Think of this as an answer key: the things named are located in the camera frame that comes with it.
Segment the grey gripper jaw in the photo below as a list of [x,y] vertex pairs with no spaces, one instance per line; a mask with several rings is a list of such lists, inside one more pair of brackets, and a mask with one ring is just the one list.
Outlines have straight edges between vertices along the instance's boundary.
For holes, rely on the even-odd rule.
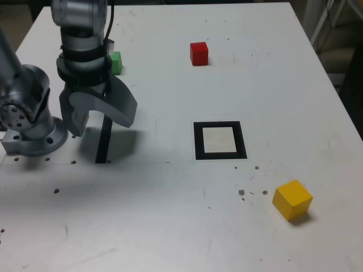
[[137,102],[129,88],[114,75],[109,78],[104,96],[91,91],[74,92],[69,102],[77,110],[101,112],[125,128],[133,125],[137,109]]

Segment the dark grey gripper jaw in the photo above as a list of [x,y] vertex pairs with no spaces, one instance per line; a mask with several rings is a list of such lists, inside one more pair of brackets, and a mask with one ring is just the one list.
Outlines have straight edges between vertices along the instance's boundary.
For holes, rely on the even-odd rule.
[[60,94],[60,107],[62,119],[68,131],[76,137],[81,137],[85,131],[89,118],[89,112],[75,109],[69,101],[71,89],[65,84],[64,90]]

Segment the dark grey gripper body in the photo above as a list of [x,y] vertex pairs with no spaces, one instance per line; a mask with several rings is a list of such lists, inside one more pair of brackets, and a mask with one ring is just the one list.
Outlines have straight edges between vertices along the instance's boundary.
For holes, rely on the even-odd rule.
[[87,92],[87,93],[97,93],[105,94],[107,84],[102,83],[94,86],[79,86],[75,84],[65,84],[65,88],[69,89],[71,92]]

